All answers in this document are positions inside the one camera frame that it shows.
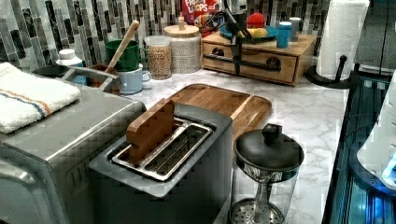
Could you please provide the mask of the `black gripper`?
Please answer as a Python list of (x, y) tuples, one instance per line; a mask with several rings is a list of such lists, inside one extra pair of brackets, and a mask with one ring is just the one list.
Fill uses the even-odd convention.
[(238, 35), (246, 28), (247, 0), (224, 0), (226, 29), (231, 33), (231, 50), (235, 74), (240, 74), (242, 39)]

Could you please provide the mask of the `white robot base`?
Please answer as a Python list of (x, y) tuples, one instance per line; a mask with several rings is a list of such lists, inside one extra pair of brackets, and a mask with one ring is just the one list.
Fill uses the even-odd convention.
[(392, 75), (378, 121), (357, 153), (362, 167), (390, 190), (396, 190), (396, 77)]

